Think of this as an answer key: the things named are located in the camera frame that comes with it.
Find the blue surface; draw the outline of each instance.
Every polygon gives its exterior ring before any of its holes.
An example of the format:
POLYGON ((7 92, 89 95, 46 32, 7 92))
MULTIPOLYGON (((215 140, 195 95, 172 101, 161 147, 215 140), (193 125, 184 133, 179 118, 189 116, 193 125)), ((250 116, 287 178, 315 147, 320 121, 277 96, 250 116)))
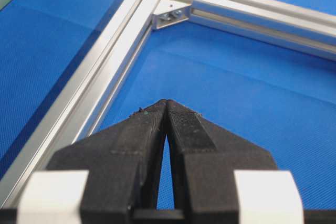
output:
POLYGON ((0 11, 0 178, 122 0, 13 0, 0 11))
MULTIPOLYGON (((13 0, 0 11, 0 175, 122 0, 13 0)), ((280 0, 336 14, 335 0, 280 0)), ((154 32, 102 129, 172 98, 269 149, 306 208, 336 208, 336 65, 194 24, 154 32)), ((159 208, 171 208, 165 151, 159 208)))

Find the aluminum profile rail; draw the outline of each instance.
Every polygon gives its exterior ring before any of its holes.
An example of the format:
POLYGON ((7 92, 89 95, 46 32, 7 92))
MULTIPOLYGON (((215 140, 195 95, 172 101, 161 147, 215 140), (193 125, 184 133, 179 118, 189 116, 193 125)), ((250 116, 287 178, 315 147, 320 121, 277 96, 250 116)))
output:
POLYGON ((336 60, 336 17, 275 0, 192 1, 190 22, 336 60))
POLYGON ((32 171, 95 131, 151 33, 159 0, 124 0, 0 181, 2 207, 17 205, 32 171))
MULTIPOLYGON (((189 22, 336 61, 335 16, 275 0, 174 1, 191 3, 189 22)), ((16 206, 30 174, 56 150, 99 127, 151 34, 159 3, 123 1, 0 181, 1 207, 16 206)))

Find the screw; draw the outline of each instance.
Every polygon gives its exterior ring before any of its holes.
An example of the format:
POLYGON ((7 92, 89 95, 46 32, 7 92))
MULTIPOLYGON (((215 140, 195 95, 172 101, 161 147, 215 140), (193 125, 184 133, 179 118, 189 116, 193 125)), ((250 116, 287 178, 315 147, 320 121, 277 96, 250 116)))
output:
POLYGON ((181 18, 182 15, 183 15, 183 12, 182 10, 175 10, 172 12, 172 15, 175 17, 175 18, 181 18))
POLYGON ((169 15, 169 13, 162 14, 162 15, 160 15, 159 18, 162 19, 162 20, 165 20, 165 21, 169 21, 169 20, 172 19, 172 17, 169 15))

